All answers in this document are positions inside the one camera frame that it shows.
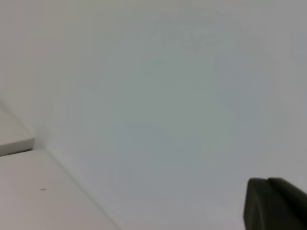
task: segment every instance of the white wall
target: white wall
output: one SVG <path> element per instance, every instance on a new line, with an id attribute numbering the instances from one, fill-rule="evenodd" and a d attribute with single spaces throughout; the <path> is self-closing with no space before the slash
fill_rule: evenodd
<path id="1" fill-rule="evenodd" d="M 243 229 L 307 189 L 303 0 L 2 0 L 0 97 L 123 230 Z"/>

